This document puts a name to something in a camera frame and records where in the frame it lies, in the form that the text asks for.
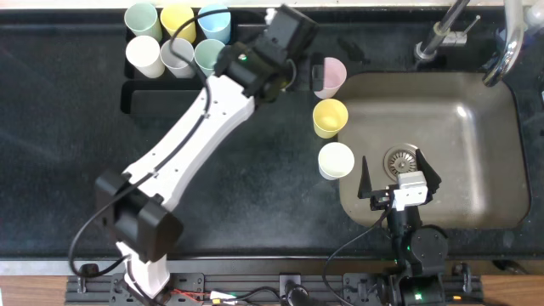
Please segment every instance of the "black countertop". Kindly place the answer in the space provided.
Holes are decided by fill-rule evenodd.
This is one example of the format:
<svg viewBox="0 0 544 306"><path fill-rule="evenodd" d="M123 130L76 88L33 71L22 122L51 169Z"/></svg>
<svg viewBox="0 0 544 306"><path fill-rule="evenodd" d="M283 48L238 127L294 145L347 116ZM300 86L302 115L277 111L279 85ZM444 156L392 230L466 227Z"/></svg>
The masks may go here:
<svg viewBox="0 0 544 306"><path fill-rule="evenodd" d="M310 17L323 24L311 49L339 58L349 76L415 71L413 46L444 12L311 9ZM120 111L127 81L122 14L0 13L0 258L65 258L73 235L94 212L94 180L108 167L122 171L172 125ZM476 14L482 20L466 47L442 48L436 63L418 70L483 71L481 65L496 49L494 31L503 24L503 12L471 8L455 28L462 29ZM364 56L348 52L339 39ZM544 255L539 226L544 222L543 51L543 40L524 50L505 79L517 100L530 213L515 229L447 229L451 258ZM227 137L175 211L185 232L170 258L325 256L364 230L342 209L338 182L325 181L318 172L319 149L331 140L313 131L317 102L311 92L282 94ZM94 226L79 254L113 258L118 252L106 232ZM392 257L380 231L345 254Z"/></svg>

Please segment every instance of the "sink drain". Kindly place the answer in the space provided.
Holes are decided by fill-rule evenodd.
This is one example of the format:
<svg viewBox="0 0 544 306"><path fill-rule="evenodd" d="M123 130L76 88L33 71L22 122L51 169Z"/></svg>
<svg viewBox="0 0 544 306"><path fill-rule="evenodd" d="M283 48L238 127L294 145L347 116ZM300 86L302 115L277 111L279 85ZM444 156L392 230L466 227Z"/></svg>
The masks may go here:
<svg viewBox="0 0 544 306"><path fill-rule="evenodd" d="M415 172L416 150L417 147L412 144L398 144L389 149L383 157L385 173L396 182L399 173Z"/></svg>

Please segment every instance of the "cup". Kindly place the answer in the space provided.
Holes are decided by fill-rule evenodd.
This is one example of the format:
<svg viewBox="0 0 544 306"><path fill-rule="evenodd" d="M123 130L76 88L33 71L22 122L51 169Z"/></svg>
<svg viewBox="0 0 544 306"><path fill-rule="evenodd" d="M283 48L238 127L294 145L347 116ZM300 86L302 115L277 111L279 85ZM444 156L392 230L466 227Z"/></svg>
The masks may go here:
<svg viewBox="0 0 544 306"><path fill-rule="evenodd" d="M195 58L193 45L183 38L175 38L172 47L175 52L181 54L190 62ZM187 62L170 52L170 41L165 42L161 47L161 61L177 78L192 78L195 76L195 71Z"/></svg>
<svg viewBox="0 0 544 306"><path fill-rule="evenodd" d="M219 52L224 48L224 43L217 39L205 39L195 48L195 62L201 67L202 72L209 77L213 74L213 66L218 60Z"/></svg>
<svg viewBox="0 0 544 306"><path fill-rule="evenodd" d="M186 4L176 3L167 5L161 12L161 23L165 29L167 29L170 36L182 25L185 21L195 17L193 9ZM196 39L196 26L195 22L191 22L187 25L179 34L177 38L184 38L189 43L194 43Z"/></svg>
<svg viewBox="0 0 544 306"><path fill-rule="evenodd" d="M325 58L324 70L323 89L314 94L321 99L329 99L346 82L348 72L342 62L335 58Z"/></svg>
<svg viewBox="0 0 544 306"><path fill-rule="evenodd" d="M136 3L125 12L125 25L136 36L149 36L162 40L161 24L156 8L150 3Z"/></svg>
<svg viewBox="0 0 544 306"><path fill-rule="evenodd" d="M156 78L164 73L161 47L153 37L135 37L127 45L127 60L146 77Z"/></svg>
<svg viewBox="0 0 544 306"><path fill-rule="evenodd" d="M312 117L317 136L329 139L348 123L348 109L337 99L324 99L315 106Z"/></svg>
<svg viewBox="0 0 544 306"><path fill-rule="evenodd" d="M355 157L347 145L333 142L321 148L317 161L321 176L335 180L345 177L353 170Z"/></svg>
<svg viewBox="0 0 544 306"><path fill-rule="evenodd" d="M223 4L211 4L198 11L198 14L214 10L227 9ZM211 14L198 20L198 25L204 31L206 38L217 39L221 43L230 41L230 13Z"/></svg>

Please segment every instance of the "stainless steel sink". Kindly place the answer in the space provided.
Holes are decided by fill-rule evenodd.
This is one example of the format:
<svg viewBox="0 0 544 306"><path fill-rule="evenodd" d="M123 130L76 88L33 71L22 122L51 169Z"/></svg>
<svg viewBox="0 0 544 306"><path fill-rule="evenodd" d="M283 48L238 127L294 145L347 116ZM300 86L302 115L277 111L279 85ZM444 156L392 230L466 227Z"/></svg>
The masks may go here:
<svg viewBox="0 0 544 306"><path fill-rule="evenodd" d="M422 221L444 228L511 228L530 208L513 95L475 73L365 73L349 78L335 96L349 112L338 135L355 155L340 179L340 199L357 223L380 212L357 198L362 156L374 190L413 171L415 147L442 178Z"/></svg>

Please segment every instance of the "chrome faucet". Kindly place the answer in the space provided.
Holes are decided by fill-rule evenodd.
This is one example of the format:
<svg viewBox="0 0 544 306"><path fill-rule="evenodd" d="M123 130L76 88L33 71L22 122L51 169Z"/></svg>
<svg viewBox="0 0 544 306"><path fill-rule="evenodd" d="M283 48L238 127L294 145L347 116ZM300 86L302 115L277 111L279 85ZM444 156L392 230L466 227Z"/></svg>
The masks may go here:
<svg viewBox="0 0 544 306"><path fill-rule="evenodd" d="M444 45L444 40L450 35L451 25L469 2L470 0L456 0L444 18L434 24L427 39L419 42L414 49L417 59L423 61L434 59L436 50ZM507 20L506 46L499 60L485 73L482 79L484 85L488 87L496 85L510 71L518 58L524 40L525 24L522 2L520 0L504 0L504 13ZM474 25L474 22L462 33L461 41L466 42L467 31Z"/></svg>

